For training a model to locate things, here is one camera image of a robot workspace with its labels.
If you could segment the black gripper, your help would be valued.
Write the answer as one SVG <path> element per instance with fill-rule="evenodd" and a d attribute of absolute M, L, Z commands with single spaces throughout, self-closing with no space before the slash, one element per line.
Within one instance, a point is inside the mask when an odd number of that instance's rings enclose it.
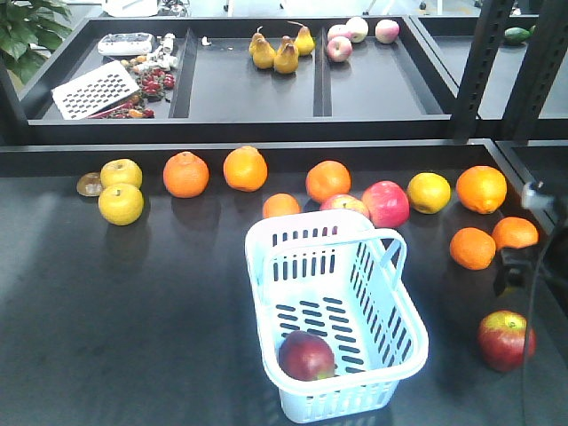
<path fill-rule="evenodd" d="M 550 277 L 544 263 L 539 264 L 537 246 L 526 248 L 502 248 L 496 255 L 497 274 L 493 282 L 496 296 L 504 296 L 514 290 L 528 290 L 535 282 Z"/>

